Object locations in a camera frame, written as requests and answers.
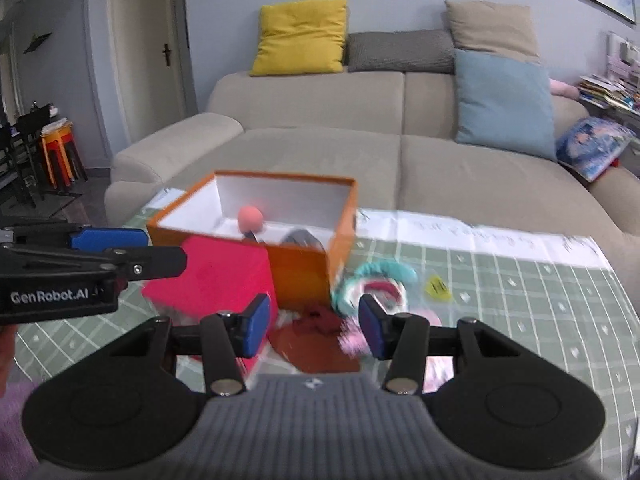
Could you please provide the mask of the dark red felt pouch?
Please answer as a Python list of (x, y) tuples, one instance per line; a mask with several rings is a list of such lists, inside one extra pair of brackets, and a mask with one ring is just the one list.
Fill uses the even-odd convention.
[(270, 330), (268, 340), (280, 358), (305, 374), (359, 372), (359, 359), (340, 346), (341, 333), (342, 319), (333, 310), (320, 308)]

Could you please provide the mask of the pink soft ball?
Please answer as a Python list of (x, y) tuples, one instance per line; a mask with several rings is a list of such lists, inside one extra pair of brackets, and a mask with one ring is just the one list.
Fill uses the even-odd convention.
[(243, 206), (238, 212), (241, 233), (259, 233), (264, 228), (264, 214), (255, 206)]

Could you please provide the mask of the silver fabric bag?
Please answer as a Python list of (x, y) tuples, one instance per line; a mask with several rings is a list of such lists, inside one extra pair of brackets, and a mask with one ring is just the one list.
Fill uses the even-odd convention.
[(324, 251), (321, 240), (306, 229), (294, 229), (287, 232), (285, 237), (280, 241), (280, 245), (311, 248), (314, 250), (320, 250), (320, 252)]

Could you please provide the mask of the pink tassel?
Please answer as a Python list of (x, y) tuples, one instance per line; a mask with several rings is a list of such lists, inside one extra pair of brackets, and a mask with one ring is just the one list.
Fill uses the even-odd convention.
[(356, 358), (356, 356), (370, 356), (371, 354), (367, 339), (354, 316), (344, 318), (337, 341), (346, 356)]

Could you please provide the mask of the small yellow packet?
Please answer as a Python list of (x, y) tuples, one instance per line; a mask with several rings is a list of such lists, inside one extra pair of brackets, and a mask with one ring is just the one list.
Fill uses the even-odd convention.
[(436, 301), (448, 302), (452, 298), (447, 283), (437, 274), (432, 274), (427, 279), (424, 292)]

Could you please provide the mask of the red transparent storage box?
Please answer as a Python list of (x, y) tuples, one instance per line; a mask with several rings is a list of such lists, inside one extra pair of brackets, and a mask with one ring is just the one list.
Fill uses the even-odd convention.
[(186, 270), (178, 278), (149, 281), (142, 287), (142, 296), (158, 314), (176, 325), (191, 325), (214, 313), (241, 313), (262, 296), (268, 306), (258, 322), (270, 330), (278, 303), (267, 248), (205, 236), (191, 236), (181, 248)]

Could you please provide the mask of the orange stools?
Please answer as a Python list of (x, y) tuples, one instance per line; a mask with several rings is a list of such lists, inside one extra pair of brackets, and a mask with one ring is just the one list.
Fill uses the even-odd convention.
[(49, 181), (55, 190), (68, 190), (78, 179), (88, 180), (76, 146), (72, 122), (63, 118), (44, 126), (40, 141)]

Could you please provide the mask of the black dining chair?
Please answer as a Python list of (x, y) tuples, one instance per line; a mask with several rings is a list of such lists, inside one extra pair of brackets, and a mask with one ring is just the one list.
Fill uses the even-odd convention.
[(44, 200), (47, 192), (48, 170), (42, 154), (41, 130), (51, 122), (52, 104), (32, 108), (26, 114), (17, 117), (13, 125), (9, 125), (9, 148), (27, 182), (32, 182), (40, 200)]

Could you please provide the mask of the orange cardboard box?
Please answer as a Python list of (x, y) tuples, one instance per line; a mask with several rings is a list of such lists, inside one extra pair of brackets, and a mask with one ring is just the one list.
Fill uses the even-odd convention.
[[(238, 212), (255, 206), (259, 233), (241, 233)], [(194, 185), (146, 224), (156, 246), (180, 246), (191, 236), (262, 245), (268, 250), (278, 312), (329, 307), (355, 238), (357, 183), (337, 177), (218, 171)], [(306, 229), (324, 251), (281, 246), (287, 232)]]

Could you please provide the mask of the green checked tablecloth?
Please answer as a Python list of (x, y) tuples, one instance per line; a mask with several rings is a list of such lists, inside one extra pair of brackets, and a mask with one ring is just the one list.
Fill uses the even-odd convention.
[[(407, 211), (363, 209), (346, 263), (395, 259), (418, 284), (408, 308), (445, 325), (472, 316), (590, 385), (606, 411), (591, 457), (606, 478), (627, 477), (639, 417), (639, 319), (593, 240), (470, 226)], [(439, 275), (448, 302), (424, 292)]]

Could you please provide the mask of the beige sofa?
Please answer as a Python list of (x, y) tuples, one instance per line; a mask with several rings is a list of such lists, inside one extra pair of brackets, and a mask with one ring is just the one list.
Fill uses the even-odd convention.
[(639, 287), (639, 181), (614, 167), (579, 182), (548, 160), (459, 144), (454, 77), (344, 72), (224, 76), (200, 114), (115, 155), (104, 198), (122, 224), (166, 186), (219, 169), (350, 177), (362, 206), (583, 235), (630, 296)]

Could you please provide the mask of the anime print cushion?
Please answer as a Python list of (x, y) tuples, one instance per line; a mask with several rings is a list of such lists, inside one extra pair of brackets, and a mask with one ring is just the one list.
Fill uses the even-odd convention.
[(632, 130), (618, 122), (586, 117), (556, 140), (556, 159), (582, 180), (593, 182), (636, 139)]

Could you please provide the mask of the yellow cushion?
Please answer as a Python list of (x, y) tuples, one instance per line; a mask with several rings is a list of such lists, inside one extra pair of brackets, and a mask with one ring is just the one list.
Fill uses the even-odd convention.
[(250, 76), (343, 71), (347, 0), (298, 0), (262, 6)]

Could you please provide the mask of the pink plush on sofa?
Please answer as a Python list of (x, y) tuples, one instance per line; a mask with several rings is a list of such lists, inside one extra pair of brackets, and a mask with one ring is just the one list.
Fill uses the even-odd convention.
[(562, 98), (574, 101), (580, 99), (580, 91), (574, 84), (550, 78), (549, 88), (552, 96), (562, 96)]

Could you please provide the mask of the beige cushion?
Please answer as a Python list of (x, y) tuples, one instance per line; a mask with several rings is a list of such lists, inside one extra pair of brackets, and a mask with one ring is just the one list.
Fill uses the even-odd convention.
[(540, 61), (539, 46), (528, 6), (489, 1), (446, 1), (454, 45), (521, 62)]

